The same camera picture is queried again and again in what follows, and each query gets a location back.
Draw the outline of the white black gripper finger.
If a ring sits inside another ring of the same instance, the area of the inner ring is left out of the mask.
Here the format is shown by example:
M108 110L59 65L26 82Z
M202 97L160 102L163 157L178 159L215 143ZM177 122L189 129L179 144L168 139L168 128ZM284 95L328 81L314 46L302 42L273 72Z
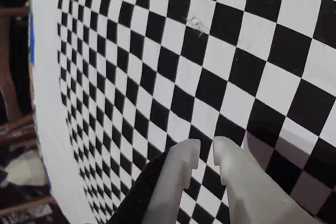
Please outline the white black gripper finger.
M147 163L107 223L176 223L200 150L200 140L187 139Z

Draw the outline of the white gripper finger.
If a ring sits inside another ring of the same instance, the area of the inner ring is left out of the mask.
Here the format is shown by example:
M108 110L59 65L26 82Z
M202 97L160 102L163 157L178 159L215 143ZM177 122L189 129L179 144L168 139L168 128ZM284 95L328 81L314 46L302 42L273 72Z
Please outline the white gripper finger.
M312 149L311 137L280 136L274 147L255 136L244 136L241 146L227 137L214 137L214 164L226 186L231 223L323 223L316 214L326 187L303 171ZM267 171L276 157L298 168L290 193L275 179L281 174L288 179L289 168Z

